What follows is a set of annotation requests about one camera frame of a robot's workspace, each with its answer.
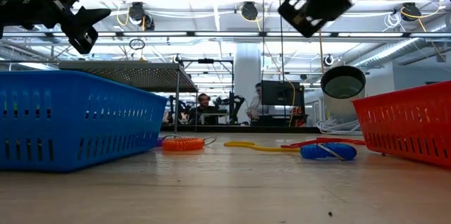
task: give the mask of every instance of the wall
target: wall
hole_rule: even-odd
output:
[[[395,91],[395,76],[392,62],[383,64],[382,68],[369,70],[369,75],[366,76],[366,97],[393,91]]]
[[[441,82],[451,80],[451,70],[448,67],[410,67],[398,66],[394,68],[395,89],[407,89],[423,86],[426,82]]]

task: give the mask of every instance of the red plastic basket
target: red plastic basket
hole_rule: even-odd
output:
[[[451,81],[353,104],[368,149],[451,168]]]

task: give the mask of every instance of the blue plastic basket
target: blue plastic basket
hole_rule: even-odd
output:
[[[0,169],[69,172],[148,151],[166,102],[86,73],[0,73]]]

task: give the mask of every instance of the computer monitor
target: computer monitor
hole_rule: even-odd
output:
[[[261,104],[272,106],[292,106],[293,97],[295,106],[304,107],[304,86],[298,82],[280,82],[272,80],[261,81]]]

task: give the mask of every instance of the desk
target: desk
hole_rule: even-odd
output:
[[[208,116],[216,116],[216,124],[218,124],[218,119],[220,117],[227,116],[227,113],[201,113],[200,114],[200,123],[201,125],[205,124],[205,118]]]
[[[79,172],[0,173],[2,224],[447,224],[449,170],[356,146],[350,162],[224,147],[317,135],[218,136],[200,151],[156,149]]]

